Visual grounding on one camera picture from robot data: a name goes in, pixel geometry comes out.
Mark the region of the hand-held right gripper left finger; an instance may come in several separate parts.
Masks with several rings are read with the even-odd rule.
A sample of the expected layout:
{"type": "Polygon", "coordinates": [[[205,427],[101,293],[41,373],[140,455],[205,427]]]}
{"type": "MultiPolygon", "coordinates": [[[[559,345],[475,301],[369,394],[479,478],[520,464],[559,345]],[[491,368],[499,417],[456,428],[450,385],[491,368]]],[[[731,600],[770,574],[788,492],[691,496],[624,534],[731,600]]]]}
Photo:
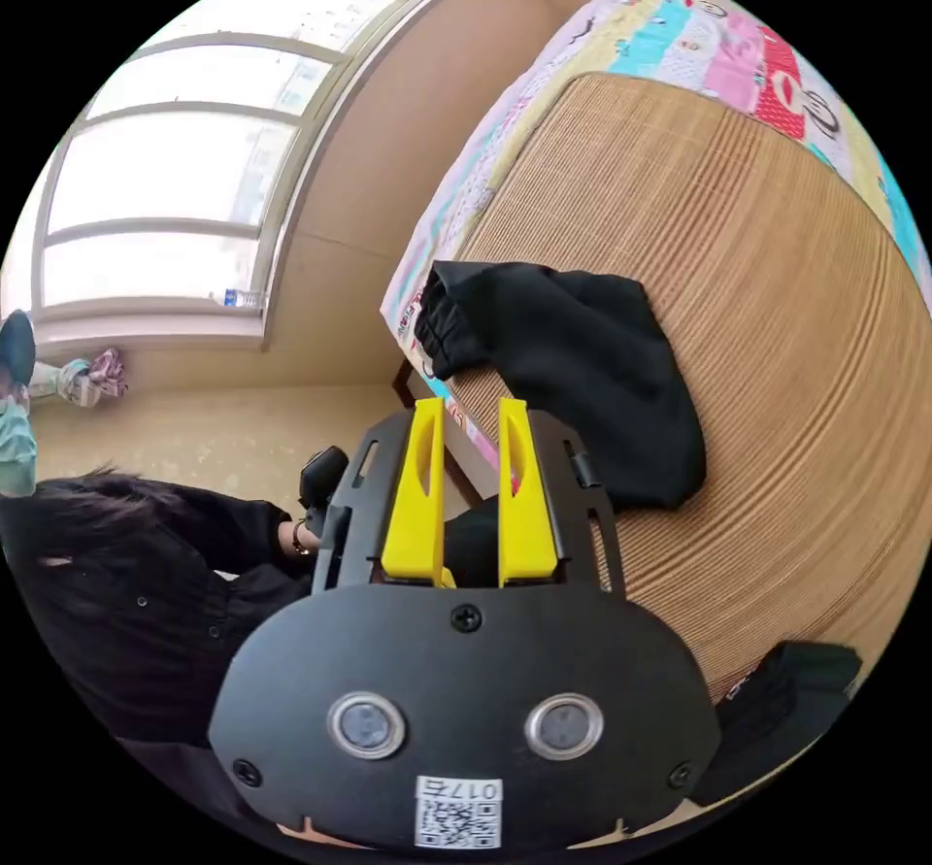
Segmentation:
{"type": "Polygon", "coordinates": [[[439,397],[416,401],[381,556],[389,582],[455,586],[444,563],[444,414],[439,397]]]}

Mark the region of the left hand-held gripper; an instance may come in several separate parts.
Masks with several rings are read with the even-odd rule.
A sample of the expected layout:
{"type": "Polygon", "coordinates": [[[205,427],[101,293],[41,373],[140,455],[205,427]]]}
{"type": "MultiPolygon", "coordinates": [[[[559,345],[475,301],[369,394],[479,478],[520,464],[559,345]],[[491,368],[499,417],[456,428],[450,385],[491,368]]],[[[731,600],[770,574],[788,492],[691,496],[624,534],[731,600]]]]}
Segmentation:
{"type": "Polygon", "coordinates": [[[349,465],[347,454],[336,446],[316,452],[299,477],[299,503],[307,514],[324,513],[349,465]]]}

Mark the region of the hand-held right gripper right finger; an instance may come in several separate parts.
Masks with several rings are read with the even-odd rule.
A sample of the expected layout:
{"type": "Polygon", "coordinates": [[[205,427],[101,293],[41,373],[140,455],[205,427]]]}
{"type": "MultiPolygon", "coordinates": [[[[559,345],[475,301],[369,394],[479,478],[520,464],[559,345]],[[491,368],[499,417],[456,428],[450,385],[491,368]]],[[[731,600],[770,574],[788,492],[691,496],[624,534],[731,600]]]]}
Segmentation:
{"type": "Polygon", "coordinates": [[[498,583],[548,582],[557,549],[526,403],[500,399],[498,429],[498,583]]]}

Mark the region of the person's left hand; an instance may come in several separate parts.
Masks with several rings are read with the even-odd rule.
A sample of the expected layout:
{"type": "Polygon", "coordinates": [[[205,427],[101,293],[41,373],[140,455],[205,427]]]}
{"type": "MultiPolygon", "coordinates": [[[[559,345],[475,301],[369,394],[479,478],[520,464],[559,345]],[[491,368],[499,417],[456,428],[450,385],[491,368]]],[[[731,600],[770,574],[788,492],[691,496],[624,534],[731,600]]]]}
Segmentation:
{"type": "Polygon", "coordinates": [[[279,546],[289,559],[303,560],[317,555],[320,539],[311,531],[307,520],[282,520],[278,525],[279,546]]]}

